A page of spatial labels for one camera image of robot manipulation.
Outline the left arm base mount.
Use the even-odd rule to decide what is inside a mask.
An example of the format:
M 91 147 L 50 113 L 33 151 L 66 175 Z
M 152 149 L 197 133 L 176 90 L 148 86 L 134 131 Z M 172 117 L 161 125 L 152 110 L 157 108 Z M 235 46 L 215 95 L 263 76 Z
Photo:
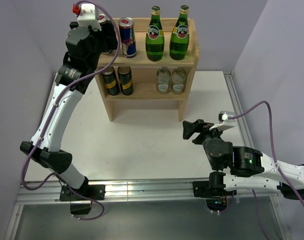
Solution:
M 104 184 L 90 184 L 87 186 L 85 193 L 78 193 L 76 190 L 63 185 L 59 196 L 60 202 L 70 203 L 70 213 L 73 217 L 78 217 L 82 220 L 93 220 L 101 217 L 105 211 L 103 204 L 100 202 L 105 198 L 105 185 Z M 101 213 L 96 217 L 88 217 L 92 207 L 97 204 L 101 206 Z

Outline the blue silver can front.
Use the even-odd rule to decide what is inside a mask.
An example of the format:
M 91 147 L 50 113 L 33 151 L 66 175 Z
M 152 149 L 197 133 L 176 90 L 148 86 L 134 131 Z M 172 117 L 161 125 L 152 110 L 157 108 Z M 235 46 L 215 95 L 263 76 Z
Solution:
M 105 21 L 110 21 L 110 20 L 108 19 L 108 17 L 107 17 L 105 14 L 103 14 L 103 13 L 100 13 L 100 14 L 98 15 L 97 20 L 98 20 L 99 24 L 102 24 L 102 23 L 105 22 Z

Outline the black gold can front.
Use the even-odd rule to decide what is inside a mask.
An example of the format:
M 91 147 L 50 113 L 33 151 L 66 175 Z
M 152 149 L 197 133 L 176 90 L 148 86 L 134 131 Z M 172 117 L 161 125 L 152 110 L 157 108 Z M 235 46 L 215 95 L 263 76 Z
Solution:
M 101 73 L 105 87 L 109 95 L 116 96 L 120 94 L 119 84 L 113 67 L 108 67 Z

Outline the black gold can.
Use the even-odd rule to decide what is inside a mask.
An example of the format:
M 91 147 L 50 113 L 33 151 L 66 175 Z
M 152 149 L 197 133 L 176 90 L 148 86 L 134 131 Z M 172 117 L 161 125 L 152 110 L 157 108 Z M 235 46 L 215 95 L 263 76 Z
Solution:
M 120 94 L 119 84 L 113 67 L 108 67 L 101 73 L 105 87 L 109 95 L 116 96 Z
M 120 66 L 117 69 L 117 73 L 118 73 L 118 78 L 119 78 L 122 93 L 126 96 L 133 94 L 131 67 Z

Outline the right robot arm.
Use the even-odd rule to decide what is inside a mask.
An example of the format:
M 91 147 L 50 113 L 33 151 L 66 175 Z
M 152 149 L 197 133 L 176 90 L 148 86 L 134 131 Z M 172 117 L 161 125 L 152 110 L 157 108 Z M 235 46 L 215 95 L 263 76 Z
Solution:
M 234 146 L 224 141 L 224 131 L 235 127 L 235 120 L 221 120 L 218 124 L 183 121 L 183 139 L 201 145 L 212 172 L 208 180 L 192 183 L 195 197 L 230 196 L 240 190 L 281 193 L 291 200 L 304 199 L 304 164 L 275 162 L 272 157 L 247 146 Z

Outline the green Perrier bottle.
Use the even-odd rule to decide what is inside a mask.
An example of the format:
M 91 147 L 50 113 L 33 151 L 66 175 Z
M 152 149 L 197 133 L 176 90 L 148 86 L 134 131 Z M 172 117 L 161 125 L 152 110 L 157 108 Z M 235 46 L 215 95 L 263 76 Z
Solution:
M 145 38 L 145 49 L 149 60 L 159 61 L 164 52 L 164 32 L 160 20 L 160 7 L 152 6 L 151 20 Z
M 177 22 L 173 28 L 170 45 L 169 54 L 174 60 L 182 60 L 188 50 L 189 45 L 189 26 L 188 26 L 188 12 L 189 7 L 187 5 L 182 5 L 180 7 L 180 14 Z

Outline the blue silver can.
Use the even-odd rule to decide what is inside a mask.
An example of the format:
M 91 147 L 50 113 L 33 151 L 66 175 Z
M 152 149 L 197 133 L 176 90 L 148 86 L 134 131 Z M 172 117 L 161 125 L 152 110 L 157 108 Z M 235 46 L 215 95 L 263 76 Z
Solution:
M 97 20 L 98 20 L 99 24 L 102 24 L 102 23 L 105 22 L 105 21 L 110 21 L 110 20 L 108 19 L 108 17 L 107 17 L 105 14 L 103 14 L 103 13 L 100 13 L 100 14 L 98 15 Z
M 123 17 L 119 20 L 118 25 L 121 36 L 122 53 L 127 58 L 134 57 L 136 55 L 134 20 L 129 17 Z

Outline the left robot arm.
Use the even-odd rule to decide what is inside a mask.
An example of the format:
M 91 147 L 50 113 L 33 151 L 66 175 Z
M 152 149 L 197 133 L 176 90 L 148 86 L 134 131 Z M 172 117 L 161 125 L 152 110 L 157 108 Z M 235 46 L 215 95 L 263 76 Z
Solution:
M 88 178 L 72 163 L 72 154 L 61 150 L 61 141 L 71 115 L 95 75 L 100 55 L 120 50 L 120 35 L 114 21 L 82 26 L 72 22 L 66 39 L 67 52 L 59 68 L 53 96 L 40 126 L 29 141 L 20 144 L 27 159 L 21 170 L 21 183 L 27 190 L 36 190 L 26 184 L 29 162 L 33 160 L 51 171 L 60 181 L 71 188 L 78 200 L 89 195 Z

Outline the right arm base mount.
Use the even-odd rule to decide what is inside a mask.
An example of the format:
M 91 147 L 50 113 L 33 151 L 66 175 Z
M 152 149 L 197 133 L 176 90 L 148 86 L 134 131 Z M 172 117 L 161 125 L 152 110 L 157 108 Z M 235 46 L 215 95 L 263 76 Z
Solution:
M 225 184 L 214 183 L 211 180 L 194 181 L 192 186 L 194 197 L 205 199 L 208 212 L 216 216 L 225 213 L 231 207 L 234 197 L 237 195 L 235 190 L 225 190 Z

